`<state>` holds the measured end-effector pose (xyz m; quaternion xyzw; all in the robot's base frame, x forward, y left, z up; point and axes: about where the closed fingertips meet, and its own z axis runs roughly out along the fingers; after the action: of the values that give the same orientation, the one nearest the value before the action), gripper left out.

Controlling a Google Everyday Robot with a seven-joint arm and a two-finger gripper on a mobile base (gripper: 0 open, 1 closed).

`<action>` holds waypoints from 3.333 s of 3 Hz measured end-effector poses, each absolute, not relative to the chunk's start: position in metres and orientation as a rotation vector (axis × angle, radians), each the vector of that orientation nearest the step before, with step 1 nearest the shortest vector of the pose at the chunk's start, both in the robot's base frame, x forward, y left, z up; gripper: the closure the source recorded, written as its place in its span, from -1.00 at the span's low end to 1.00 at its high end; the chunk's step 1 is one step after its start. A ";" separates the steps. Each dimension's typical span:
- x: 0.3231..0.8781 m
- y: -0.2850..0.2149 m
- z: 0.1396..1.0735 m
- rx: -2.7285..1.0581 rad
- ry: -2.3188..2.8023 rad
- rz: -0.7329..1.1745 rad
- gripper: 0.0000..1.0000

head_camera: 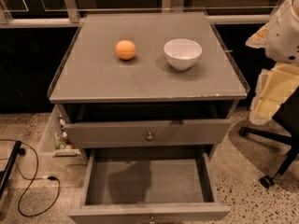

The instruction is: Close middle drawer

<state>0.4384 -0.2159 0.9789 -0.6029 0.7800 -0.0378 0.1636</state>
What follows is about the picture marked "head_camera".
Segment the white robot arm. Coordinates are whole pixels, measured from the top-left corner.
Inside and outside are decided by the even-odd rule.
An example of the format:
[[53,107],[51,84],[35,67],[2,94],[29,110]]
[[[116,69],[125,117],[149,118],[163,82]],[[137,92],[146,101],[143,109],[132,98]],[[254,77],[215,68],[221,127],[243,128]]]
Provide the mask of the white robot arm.
[[246,45],[263,48],[275,65],[258,76],[249,121],[262,125],[299,87],[299,0],[285,0],[269,22],[248,38]]

